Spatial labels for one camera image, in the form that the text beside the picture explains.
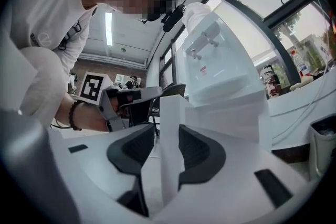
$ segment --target white ceiling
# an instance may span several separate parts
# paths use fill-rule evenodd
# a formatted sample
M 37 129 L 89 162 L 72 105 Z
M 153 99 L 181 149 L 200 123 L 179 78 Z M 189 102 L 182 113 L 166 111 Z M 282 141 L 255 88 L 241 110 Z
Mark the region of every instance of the white ceiling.
M 105 12 L 112 10 L 100 6 L 90 21 L 89 38 L 83 53 L 124 59 L 144 64 L 162 30 L 160 19 L 143 24 L 129 15 L 113 12 L 112 40 L 113 46 L 107 46 L 105 34 Z

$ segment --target brick wall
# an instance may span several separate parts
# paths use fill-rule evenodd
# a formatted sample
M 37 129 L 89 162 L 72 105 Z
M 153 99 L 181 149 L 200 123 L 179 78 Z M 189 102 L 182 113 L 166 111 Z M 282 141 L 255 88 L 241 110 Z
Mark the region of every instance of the brick wall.
M 77 62 L 75 63 L 75 66 L 70 72 L 70 73 L 75 73 L 78 76 L 77 78 L 78 81 L 75 83 L 77 87 L 76 94 L 79 93 L 80 86 L 82 85 L 82 81 L 83 81 L 83 78 L 86 72 L 107 74 L 113 82 L 117 74 L 121 74 L 125 76 L 134 75 L 138 78 L 141 78 L 141 87 L 145 87 L 146 85 L 147 71 L 142 71 L 142 70 L 132 69 L 132 68 L 125 68 L 121 66 L 112 65 L 109 63 L 100 63 L 100 62 L 94 62 L 90 60 L 78 59 Z

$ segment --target black chair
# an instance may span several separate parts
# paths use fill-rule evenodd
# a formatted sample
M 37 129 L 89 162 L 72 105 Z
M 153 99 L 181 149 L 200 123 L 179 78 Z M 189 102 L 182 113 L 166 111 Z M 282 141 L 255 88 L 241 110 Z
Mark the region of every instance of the black chair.
M 171 95 L 181 95 L 183 97 L 184 91 L 185 91 L 185 84 L 171 85 L 163 89 L 162 95 L 152 101 L 152 104 L 149 109 L 148 119 L 150 117 L 153 117 L 156 136 L 159 136 L 159 130 L 156 128 L 156 125 L 158 125 L 159 123 L 155 122 L 155 117 L 160 117 L 160 98 Z

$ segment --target ceiling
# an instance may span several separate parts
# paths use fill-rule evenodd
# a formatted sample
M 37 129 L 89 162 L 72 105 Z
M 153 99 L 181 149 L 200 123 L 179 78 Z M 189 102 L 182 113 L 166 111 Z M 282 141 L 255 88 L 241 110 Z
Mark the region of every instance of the ceiling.
M 102 59 L 124 66 L 145 68 L 155 41 L 162 30 L 160 20 L 143 24 L 130 15 L 112 13 L 113 46 L 107 46 L 105 12 L 113 10 L 105 5 L 97 9 L 90 21 L 89 38 L 80 58 Z

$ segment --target trash can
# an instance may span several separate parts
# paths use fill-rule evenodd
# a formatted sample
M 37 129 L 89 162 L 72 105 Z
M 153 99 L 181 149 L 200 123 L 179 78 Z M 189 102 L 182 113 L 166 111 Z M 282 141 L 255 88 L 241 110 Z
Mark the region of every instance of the trash can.
M 336 155 L 336 114 L 312 122 L 309 135 L 309 175 L 312 180 L 323 175 Z

